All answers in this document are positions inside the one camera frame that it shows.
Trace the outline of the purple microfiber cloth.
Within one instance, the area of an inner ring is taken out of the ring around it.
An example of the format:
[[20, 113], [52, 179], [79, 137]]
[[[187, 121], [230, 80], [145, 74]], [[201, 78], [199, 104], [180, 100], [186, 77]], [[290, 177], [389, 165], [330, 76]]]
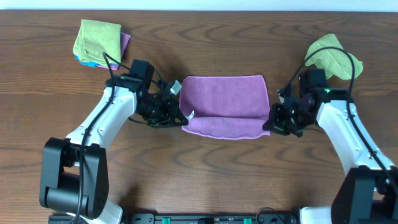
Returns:
[[182, 130], [213, 139], [257, 139], [270, 135], [263, 124], [270, 114], [262, 75], [196, 77], [183, 80], [180, 109], [189, 116]]

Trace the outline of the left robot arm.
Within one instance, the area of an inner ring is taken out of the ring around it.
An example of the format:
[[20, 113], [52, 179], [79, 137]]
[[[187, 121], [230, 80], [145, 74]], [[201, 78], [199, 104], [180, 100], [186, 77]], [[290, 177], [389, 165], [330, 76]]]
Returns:
[[107, 84], [94, 110], [65, 138], [44, 146], [39, 203], [72, 216], [71, 223], [124, 223], [128, 215], [109, 197], [106, 151], [125, 121], [138, 113], [153, 128], [188, 123], [178, 101], [179, 82], [150, 95], [143, 84]]

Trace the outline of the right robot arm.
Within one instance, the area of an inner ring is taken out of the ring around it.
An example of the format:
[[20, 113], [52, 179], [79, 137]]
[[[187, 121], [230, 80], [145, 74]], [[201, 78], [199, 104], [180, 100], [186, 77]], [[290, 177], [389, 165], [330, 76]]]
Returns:
[[333, 201], [325, 207], [303, 207], [299, 223], [397, 223], [397, 167], [372, 140], [353, 100], [339, 88], [306, 88], [299, 96], [279, 91], [265, 130], [302, 136], [316, 124], [331, 141], [345, 172]]

